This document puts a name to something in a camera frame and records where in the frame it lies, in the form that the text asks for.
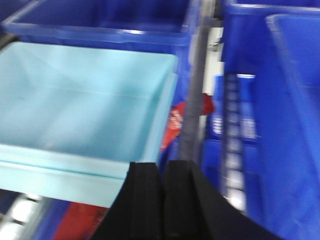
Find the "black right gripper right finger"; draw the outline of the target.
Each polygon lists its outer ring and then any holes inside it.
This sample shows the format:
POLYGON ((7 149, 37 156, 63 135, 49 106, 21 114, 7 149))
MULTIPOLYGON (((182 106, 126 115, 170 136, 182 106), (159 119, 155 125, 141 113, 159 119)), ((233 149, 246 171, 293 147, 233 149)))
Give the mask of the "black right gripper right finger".
POLYGON ((280 239, 233 207, 192 161, 170 161, 164 189, 166 240, 280 239))

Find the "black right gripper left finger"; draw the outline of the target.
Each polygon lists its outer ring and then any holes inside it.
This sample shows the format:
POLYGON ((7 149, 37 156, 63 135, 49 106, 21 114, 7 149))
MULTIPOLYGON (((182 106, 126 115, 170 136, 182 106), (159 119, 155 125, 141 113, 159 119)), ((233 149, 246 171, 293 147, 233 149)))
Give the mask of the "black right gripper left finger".
POLYGON ((122 188, 98 227, 100 240, 160 240, 163 187, 155 163, 129 165, 122 188))

